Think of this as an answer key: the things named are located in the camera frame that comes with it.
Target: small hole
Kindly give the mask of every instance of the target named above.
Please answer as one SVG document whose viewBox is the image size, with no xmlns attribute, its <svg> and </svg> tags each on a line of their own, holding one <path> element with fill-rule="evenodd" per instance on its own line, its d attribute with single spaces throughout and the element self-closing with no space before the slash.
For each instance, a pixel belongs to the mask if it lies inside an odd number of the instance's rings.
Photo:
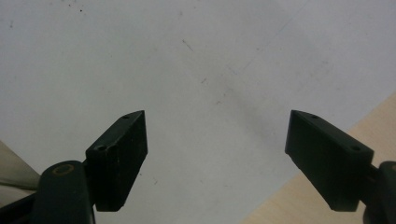
<svg viewBox="0 0 396 224">
<path fill-rule="evenodd" d="M 354 151 L 360 151 L 360 150 L 361 150 L 359 147 L 351 147 L 351 148 L 352 148 L 352 150 L 354 150 Z"/>
<path fill-rule="evenodd" d="M 71 164 L 60 165 L 52 170 L 54 175 L 67 175 L 74 170 L 74 166 Z"/>
<path fill-rule="evenodd" d="M 96 147 L 95 149 L 96 150 L 99 150 L 99 151 L 103 151 L 103 150 L 105 150 L 107 148 L 107 146 L 98 146 L 98 147 Z"/>
</svg>

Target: wooden surface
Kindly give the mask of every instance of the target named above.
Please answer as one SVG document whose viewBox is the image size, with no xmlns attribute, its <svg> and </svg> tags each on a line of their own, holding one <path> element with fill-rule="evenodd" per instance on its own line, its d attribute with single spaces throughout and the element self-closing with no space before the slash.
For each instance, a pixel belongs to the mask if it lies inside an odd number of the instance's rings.
<svg viewBox="0 0 396 224">
<path fill-rule="evenodd" d="M 350 135 L 375 151 L 373 164 L 396 161 L 396 92 L 352 127 Z M 298 174 L 242 223 L 362 223 L 364 204 L 356 213 L 330 210 L 303 174 Z"/>
</svg>

